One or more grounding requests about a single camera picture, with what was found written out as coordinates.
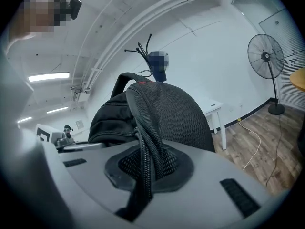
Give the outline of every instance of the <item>white pipe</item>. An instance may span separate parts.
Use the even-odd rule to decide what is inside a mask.
[[[170,4],[170,6],[166,6],[164,8],[164,4],[168,3],[172,0],[162,0],[154,5],[152,5],[151,7],[149,7],[148,9],[146,9],[144,12],[142,12],[141,14],[139,14],[136,18],[134,18],[130,23],[128,23],[128,25],[126,25],[123,30],[120,31],[120,33],[112,40],[112,42],[107,46],[107,48],[104,50],[104,52],[102,53],[102,55],[100,56],[100,58],[98,59],[97,63],[95,64],[94,68],[98,68],[99,64],[101,63],[101,61],[103,60],[103,58],[105,57],[104,63],[102,64],[103,68],[112,58],[113,58],[113,53],[115,51],[117,51],[117,49],[119,47],[122,48],[122,46],[130,39],[130,37],[132,37],[136,32],[138,32],[140,29],[139,27],[143,27],[144,24],[148,24],[148,21],[153,21],[154,19],[160,17],[162,14],[164,14],[165,12],[167,12],[167,10],[172,9],[173,7],[181,6],[182,3],[184,3],[185,1],[188,2],[188,0],[179,0],[179,1],[174,1],[172,4]],[[143,20],[143,17],[147,14],[149,14],[150,12],[154,11],[155,9],[157,9],[158,7],[161,7],[161,9],[159,9],[159,11],[155,11],[152,15],[150,15],[149,17],[145,18],[145,21],[140,21],[141,19]],[[89,87],[91,88],[93,83],[91,83],[91,79],[93,78],[94,72],[92,71],[90,74],[90,77],[87,81],[86,84],[86,88]]]
[[[138,0],[135,4],[132,5],[131,8],[137,6],[139,3],[141,3],[142,0]],[[105,34],[102,36],[101,40],[103,40],[104,36],[108,34],[108,32],[112,29],[113,25],[115,25],[116,23],[118,23],[120,21],[120,19],[128,12],[129,10],[127,10],[126,12],[124,12],[109,28],[108,30],[105,32]],[[88,81],[87,82],[90,82],[90,80],[92,79],[93,77],[93,72],[90,74],[89,78],[88,78]]]
[[[104,62],[109,62],[108,59],[112,56],[113,52],[120,46],[122,45],[122,42],[126,40],[126,38],[129,36],[127,31],[132,28],[134,31],[134,25],[135,24],[140,24],[139,26],[137,26],[136,28],[140,27],[143,22],[140,21],[143,19],[143,17],[151,12],[153,12],[155,9],[157,9],[158,7],[163,7],[166,3],[170,2],[172,0],[161,0],[158,3],[150,6],[149,8],[147,8],[145,11],[143,11],[142,13],[140,13],[137,17],[135,17],[131,22],[129,22],[119,33],[118,35],[112,40],[112,42],[106,47],[106,49],[104,50],[104,52],[101,54],[101,56],[99,57],[97,63],[95,64],[94,68],[98,68],[99,64],[101,63],[101,61],[104,59],[104,57],[106,57],[106,59],[104,60]],[[91,72],[90,77],[87,81],[86,84],[86,88],[87,87],[92,87],[92,84],[90,84],[90,81],[92,79],[94,75],[94,72]]]
[[[82,74],[80,86],[82,86],[84,80],[86,79],[86,76],[87,76],[87,74],[88,74],[88,71],[89,71],[89,68],[90,68],[90,65],[91,65],[93,59],[94,59],[93,54],[91,54],[91,55],[90,55],[90,58],[89,58],[89,60],[88,60],[88,62],[87,62],[87,65],[86,65],[86,67],[85,67],[85,71],[84,71],[84,73]]]
[[[87,37],[90,33],[90,31],[92,30],[94,24],[96,23],[96,21],[99,19],[99,17],[101,16],[101,14],[105,11],[105,9],[113,2],[113,0],[110,0],[110,2],[107,3],[107,5],[102,9],[102,11],[99,13],[99,15],[96,17],[95,21],[92,23],[90,29],[88,30],[87,32],[87,35],[84,39],[84,41],[82,42],[82,45],[81,45],[81,49],[78,53],[78,56],[77,56],[77,59],[76,59],[76,63],[75,63],[75,66],[74,66],[74,71],[73,71],[73,76],[72,76],[72,86],[73,86],[73,79],[74,79],[74,75],[75,75],[75,71],[76,71],[76,67],[77,67],[77,63],[78,63],[78,60],[79,60],[79,57],[80,57],[80,54],[81,54],[81,51],[82,51],[82,48],[85,44],[85,41],[87,40]]]
[[[158,14],[157,16],[151,18],[149,21],[147,21],[147,22],[145,22],[145,23],[142,23],[141,25],[144,27],[144,26],[146,26],[147,24],[151,23],[153,20],[155,20],[155,19],[159,18],[160,16],[164,15],[165,13],[169,12],[170,10],[175,9],[175,8],[177,8],[177,7],[180,7],[180,6],[182,6],[182,5],[186,4],[186,3],[188,3],[188,0],[184,0],[184,1],[182,1],[182,2],[179,2],[178,4],[176,4],[176,5],[174,5],[174,6],[170,7],[170,8],[168,8],[168,9],[166,9],[166,10],[164,10],[162,13],[160,13],[160,14]],[[127,39],[125,40],[124,43],[126,43],[128,40],[130,40],[130,37],[133,37],[138,31],[134,31],[132,34],[130,34],[129,38],[127,38]],[[119,46],[118,51],[119,51],[123,46],[124,46],[124,44],[121,44],[121,46]],[[106,65],[111,61],[111,59],[112,59],[114,56],[115,56],[115,53],[112,54],[112,57],[111,57],[106,63],[103,63],[103,64],[102,64],[101,70],[103,70],[103,69],[106,67]],[[98,76],[100,75],[100,73],[101,73],[101,72],[96,72],[96,75],[94,76],[94,78],[92,78],[93,80],[92,80],[91,84],[89,85],[89,88],[91,88],[91,87],[93,86],[93,84],[95,83],[95,81],[96,81],[96,79],[98,78]]]

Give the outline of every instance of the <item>backpack strap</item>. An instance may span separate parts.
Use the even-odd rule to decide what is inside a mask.
[[[136,82],[150,82],[151,80],[145,78],[144,76],[137,75],[135,73],[122,73],[119,75],[115,86],[113,88],[111,98],[115,97],[116,95],[122,93],[124,91],[125,86],[130,80],[135,80]]]

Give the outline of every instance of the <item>power cord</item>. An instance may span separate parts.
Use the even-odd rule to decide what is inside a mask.
[[[272,177],[272,174],[274,173],[274,171],[275,171],[275,169],[276,169],[276,166],[277,166],[277,158],[278,158],[278,156],[277,156],[277,149],[278,149],[278,146],[279,146],[280,141],[281,141],[281,138],[282,138],[282,126],[281,126],[280,118],[281,118],[281,115],[278,117],[278,123],[279,123],[279,126],[280,126],[280,132],[281,132],[281,134],[280,134],[280,138],[278,139],[278,143],[277,143],[277,146],[276,146],[276,149],[275,149],[275,152],[276,152],[275,167],[274,167],[273,171],[272,171],[271,174],[270,174],[270,177],[268,178],[268,180],[267,180],[267,182],[266,182],[266,187],[267,187],[268,182],[269,182],[270,178]]]
[[[244,127],[242,124],[240,124],[241,119],[238,119],[237,121],[238,121],[238,124],[239,124],[240,126],[242,126],[243,128],[245,128],[245,129],[247,129],[248,131],[250,131],[250,132],[254,133],[255,135],[257,135],[257,137],[258,137],[258,139],[259,139],[259,145],[258,145],[258,147],[257,147],[257,151],[252,155],[252,157],[250,158],[249,162],[245,165],[245,167],[243,168],[243,170],[244,170],[244,169],[247,167],[247,165],[250,163],[250,161],[252,160],[252,158],[257,154],[258,149],[259,149],[259,147],[261,146],[262,140],[261,140],[261,138],[259,137],[259,135],[258,135],[257,133],[251,131],[251,130],[248,129],[247,127]]]

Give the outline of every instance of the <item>ceiling light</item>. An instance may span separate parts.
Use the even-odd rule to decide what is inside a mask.
[[[23,121],[27,121],[27,120],[31,120],[31,119],[32,119],[32,117],[28,117],[28,118],[25,118],[25,119],[17,121],[17,123],[20,123],[20,122],[23,122]]]
[[[62,78],[69,78],[69,76],[70,76],[69,72],[38,74],[38,75],[29,76],[29,81],[36,82],[36,81],[44,81],[44,80],[52,80],[52,79],[62,79]]]
[[[61,109],[55,109],[55,110],[51,110],[51,111],[48,111],[47,114],[50,114],[50,113],[53,113],[53,112],[56,112],[56,111],[60,111],[60,110],[64,110],[64,109],[67,109],[69,107],[64,107],[64,108],[61,108]]]

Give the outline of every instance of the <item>black rubber pad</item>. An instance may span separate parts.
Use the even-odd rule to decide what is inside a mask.
[[[225,179],[220,182],[234,204],[246,218],[256,212],[260,206],[234,179]]]
[[[77,165],[80,165],[80,164],[83,164],[83,163],[86,163],[86,160],[83,159],[83,158],[78,158],[78,159],[63,162],[63,164],[66,167],[77,166]]]

